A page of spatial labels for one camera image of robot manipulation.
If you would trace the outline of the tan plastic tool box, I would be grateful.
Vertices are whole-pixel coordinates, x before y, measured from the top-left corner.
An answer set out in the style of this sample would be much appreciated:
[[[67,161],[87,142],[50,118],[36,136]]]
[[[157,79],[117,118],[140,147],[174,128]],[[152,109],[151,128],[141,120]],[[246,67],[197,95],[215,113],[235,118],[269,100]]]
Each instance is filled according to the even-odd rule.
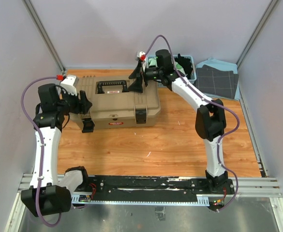
[[[92,107],[85,114],[70,114],[83,133],[100,129],[152,127],[161,111],[158,84],[150,81],[142,93],[127,91],[127,75],[83,76],[76,89],[84,91]]]

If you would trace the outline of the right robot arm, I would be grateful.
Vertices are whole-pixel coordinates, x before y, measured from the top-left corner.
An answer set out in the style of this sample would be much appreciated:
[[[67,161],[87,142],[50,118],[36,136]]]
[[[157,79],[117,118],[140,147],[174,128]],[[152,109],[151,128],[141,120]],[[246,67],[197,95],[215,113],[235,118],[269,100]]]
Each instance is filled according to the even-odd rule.
[[[161,49],[156,56],[157,65],[147,67],[146,53],[137,53],[137,67],[129,76],[134,82],[128,90],[142,93],[149,81],[156,81],[181,96],[196,111],[195,130],[204,141],[207,156],[206,189],[217,193],[228,180],[227,170],[223,168],[223,146],[220,141],[226,128],[223,102],[206,96],[185,76],[178,74],[168,50]]]

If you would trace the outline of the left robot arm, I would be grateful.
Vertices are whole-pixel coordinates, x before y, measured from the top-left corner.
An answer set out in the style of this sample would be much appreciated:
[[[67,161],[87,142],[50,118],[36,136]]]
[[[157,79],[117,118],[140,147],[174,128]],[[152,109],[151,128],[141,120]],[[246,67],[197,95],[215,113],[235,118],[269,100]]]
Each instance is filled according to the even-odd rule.
[[[83,166],[67,169],[62,179],[58,179],[57,173],[65,116],[91,107],[85,92],[80,94],[73,95],[67,88],[56,84],[38,87],[40,103],[36,106],[35,117],[30,119],[36,136],[35,166],[29,189],[21,192],[22,203],[35,217],[68,212],[72,194],[76,190],[85,191],[90,186]]]

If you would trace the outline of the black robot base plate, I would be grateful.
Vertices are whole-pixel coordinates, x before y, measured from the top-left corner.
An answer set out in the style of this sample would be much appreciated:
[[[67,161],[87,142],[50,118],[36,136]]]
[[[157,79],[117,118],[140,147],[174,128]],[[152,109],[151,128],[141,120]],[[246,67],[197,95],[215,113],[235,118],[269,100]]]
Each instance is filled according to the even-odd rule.
[[[206,178],[179,176],[95,175],[89,185],[72,195],[74,204],[87,203],[188,203],[198,202],[199,194],[233,195],[233,181],[214,186]]]

